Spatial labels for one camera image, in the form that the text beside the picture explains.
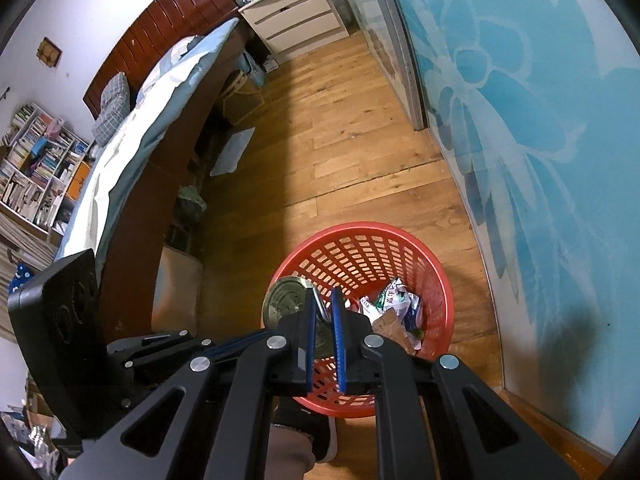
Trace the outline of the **gold tin can lid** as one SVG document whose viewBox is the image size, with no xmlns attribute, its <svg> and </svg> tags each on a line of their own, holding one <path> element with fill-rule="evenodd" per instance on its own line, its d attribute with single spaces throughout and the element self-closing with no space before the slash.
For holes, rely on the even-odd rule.
<svg viewBox="0 0 640 480">
<path fill-rule="evenodd" d="M 322 304 L 318 289 L 311 281 L 302 276 L 285 276 L 275 281 L 268 289 L 262 302 L 262 325 L 276 328 L 280 319 L 303 310 L 307 290 L 312 291 L 316 305 L 316 339 L 314 340 L 314 357 L 328 358 L 333 352 L 333 336 L 329 323 L 329 311 Z"/>
</svg>

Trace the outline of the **red plastic trash basket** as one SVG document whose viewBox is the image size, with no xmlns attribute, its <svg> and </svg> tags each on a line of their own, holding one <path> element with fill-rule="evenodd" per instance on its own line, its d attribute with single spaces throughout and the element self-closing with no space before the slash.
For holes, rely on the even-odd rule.
<svg viewBox="0 0 640 480">
<path fill-rule="evenodd" d="M 271 281 L 306 278 L 325 302 L 340 286 L 353 309 L 359 299 L 374 299 L 400 278 L 421 297 L 419 358 L 433 361 L 446 353 L 454 331 L 454 294 L 442 264 L 430 248 L 408 232 L 388 224 L 358 221 L 338 224 L 298 245 L 280 264 Z"/>
</svg>

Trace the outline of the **torn brown cardboard piece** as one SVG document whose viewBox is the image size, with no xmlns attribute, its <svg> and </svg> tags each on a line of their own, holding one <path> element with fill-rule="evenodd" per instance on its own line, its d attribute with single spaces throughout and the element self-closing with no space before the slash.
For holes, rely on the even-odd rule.
<svg viewBox="0 0 640 480">
<path fill-rule="evenodd" d="M 372 330 L 378 335 L 395 341 L 409 356 L 416 354 L 414 344 L 411 342 L 394 309 L 385 311 L 377 318 L 372 324 Z"/>
</svg>

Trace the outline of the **white paper ball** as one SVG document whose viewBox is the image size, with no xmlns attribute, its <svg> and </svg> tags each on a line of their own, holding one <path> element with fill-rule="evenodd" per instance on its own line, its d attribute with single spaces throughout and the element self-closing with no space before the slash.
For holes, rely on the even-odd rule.
<svg viewBox="0 0 640 480">
<path fill-rule="evenodd" d="M 422 298 L 409 290 L 400 278 L 393 278 L 383 287 L 375 300 L 371 300 L 368 296 L 359 299 L 359 312 L 371 324 L 390 309 L 396 311 L 399 321 L 418 352 L 422 348 L 424 338 Z"/>
</svg>

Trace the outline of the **black shoe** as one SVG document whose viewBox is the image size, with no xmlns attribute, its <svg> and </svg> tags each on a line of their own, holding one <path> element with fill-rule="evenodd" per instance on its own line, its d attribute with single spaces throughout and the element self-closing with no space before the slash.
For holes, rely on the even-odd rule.
<svg viewBox="0 0 640 480">
<path fill-rule="evenodd" d="M 293 431 L 311 444 L 317 463 L 329 463 L 337 456 L 337 430 L 333 417 L 311 411 L 291 398 L 280 398 L 271 416 L 271 426 Z"/>
</svg>

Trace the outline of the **navy star pattern bedding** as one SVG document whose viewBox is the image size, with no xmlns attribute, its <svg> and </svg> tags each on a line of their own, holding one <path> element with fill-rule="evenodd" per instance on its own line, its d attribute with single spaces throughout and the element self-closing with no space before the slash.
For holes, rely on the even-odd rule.
<svg viewBox="0 0 640 480">
<path fill-rule="evenodd" d="M 34 270 L 28 266 L 24 261 L 17 263 L 15 272 L 9 281 L 8 294 L 11 295 L 21 287 L 23 287 L 28 281 L 30 281 L 35 275 Z"/>
</svg>

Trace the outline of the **blue bed sheet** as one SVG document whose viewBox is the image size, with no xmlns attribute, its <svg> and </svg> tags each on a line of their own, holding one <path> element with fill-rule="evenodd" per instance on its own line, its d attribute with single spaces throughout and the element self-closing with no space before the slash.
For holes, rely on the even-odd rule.
<svg viewBox="0 0 640 480">
<path fill-rule="evenodd" d="M 213 69 L 240 20 L 232 18 L 200 43 L 145 93 L 94 162 L 70 217 L 55 260 L 94 251 L 104 267 L 108 245 L 134 185 L 152 153 Z"/>
</svg>

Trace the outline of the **white paper sheet on floor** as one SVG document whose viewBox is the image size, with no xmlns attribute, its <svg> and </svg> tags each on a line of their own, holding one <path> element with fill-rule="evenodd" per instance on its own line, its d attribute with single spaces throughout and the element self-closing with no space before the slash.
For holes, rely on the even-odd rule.
<svg viewBox="0 0 640 480">
<path fill-rule="evenodd" d="M 209 175 L 211 177 L 218 177 L 223 174 L 232 174 L 232 172 L 235 172 L 247 145 L 250 143 L 250 140 L 252 140 L 254 132 L 254 128 L 248 128 L 233 133 L 222 149 Z"/>
</svg>

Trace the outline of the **white bookshelf with books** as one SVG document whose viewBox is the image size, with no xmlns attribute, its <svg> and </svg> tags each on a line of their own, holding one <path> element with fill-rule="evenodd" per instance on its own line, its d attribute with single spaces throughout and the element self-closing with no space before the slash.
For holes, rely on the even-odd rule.
<svg viewBox="0 0 640 480">
<path fill-rule="evenodd" d="M 1 141 L 1 212 L 58 246 L 92 166 L 82 140 L 38 104 L 17 107 Z"/>
</svg>

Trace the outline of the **white and blue pillow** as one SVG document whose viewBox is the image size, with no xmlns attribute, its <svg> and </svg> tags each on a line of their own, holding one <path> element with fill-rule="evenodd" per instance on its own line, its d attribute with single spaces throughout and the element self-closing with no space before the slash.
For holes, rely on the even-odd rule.
<svg viewBox="0 0 640 480">
<path fill-rule="evenodd" d="M 150 90 L 154 84 L 168 73 L 178 62 L 187 55 L 193 48 L 195 48 L 203 36 L 187 36 L 177 41 L 171 48 L 169 48 L 160 60 L 154 65 L 149 75 L 143 81 L 143 84 L 138 91 L 136 104 L 139 104 L 145 96 L 145 93 Z"/>
</svg>

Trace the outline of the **grey plaid pillow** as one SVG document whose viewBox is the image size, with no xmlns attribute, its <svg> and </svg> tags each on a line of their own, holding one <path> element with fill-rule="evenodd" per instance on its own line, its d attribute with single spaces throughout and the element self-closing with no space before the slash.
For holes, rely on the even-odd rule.
<svg viewBox="0 0 640 480">
<path fill-rule="evenodd" d="M 92 127 L 96 144 L 104 148 L 129 115 L 130 110 L 128 80 L 123 72 L 119 72 L 106 84 L 101 94 L 100 112 Z"/>
</svg>

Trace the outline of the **cream bedside drawer cabinet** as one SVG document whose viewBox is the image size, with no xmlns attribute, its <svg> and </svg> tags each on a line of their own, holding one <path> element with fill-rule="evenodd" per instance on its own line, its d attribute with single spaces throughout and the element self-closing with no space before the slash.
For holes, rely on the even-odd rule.
<svg viewBox="0 0 640 480">
<path fill-rule="evenodd" d="M 332 0 L 254 0 L 240 13 L 278 64 L 348 36 Z"/>
</svg>

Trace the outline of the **blue flower sliding door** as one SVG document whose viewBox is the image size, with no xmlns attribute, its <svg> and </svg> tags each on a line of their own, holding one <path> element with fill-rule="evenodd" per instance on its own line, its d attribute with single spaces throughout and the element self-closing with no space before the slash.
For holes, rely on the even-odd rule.
<svg viewBox="0 0 640 480">
<path fill-rule="evenodd" d="M 360 18 L 372 3 L 347 0 Z M 600 451 L 639 417 L 639 52 L 606 0 L 395 0 L 506 388 Z"/>
</svg>

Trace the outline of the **dark red wooden headboard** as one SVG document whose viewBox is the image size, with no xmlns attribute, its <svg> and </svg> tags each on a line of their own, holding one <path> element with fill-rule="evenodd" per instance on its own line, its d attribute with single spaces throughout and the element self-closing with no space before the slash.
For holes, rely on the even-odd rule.
<svg viewBox="0 0 640 480">
<path fill-rule="evenodd" d="M 116 74 L 125 74 L 130 92 L 136 94 L 153 66 L 178 40 L 206 36 L 240 16 L 234 0 L 152 0 L 116 42 L 82 100 L 91 115 L 98 116 L 102 91 Z"/>
</svg>

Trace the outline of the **brown framed wall picture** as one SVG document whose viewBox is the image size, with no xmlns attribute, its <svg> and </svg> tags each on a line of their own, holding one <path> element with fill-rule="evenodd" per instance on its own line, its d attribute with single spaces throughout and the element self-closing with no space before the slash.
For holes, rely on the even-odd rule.
<svg viewBox="0 0 640 480">
<path fill-rule="evenodd" d="M 62 50 L 57 47 L 49 38 L 44 37 L 36 51 L 38 60 L 45 66 L 55 68 L 60 62 Z"/>
</svg>

